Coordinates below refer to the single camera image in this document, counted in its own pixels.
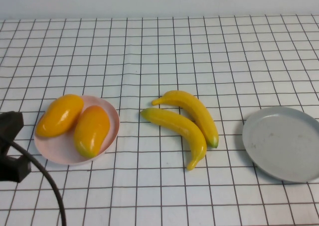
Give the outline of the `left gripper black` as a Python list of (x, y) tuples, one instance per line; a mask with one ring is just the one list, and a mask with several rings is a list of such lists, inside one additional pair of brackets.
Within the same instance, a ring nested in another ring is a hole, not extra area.
[(10, 143), (24, 126), (21, 112), (0, 114), (0, 181), (20, 183), (31, 172), (31, 162), (25, 156), (7, 156)]

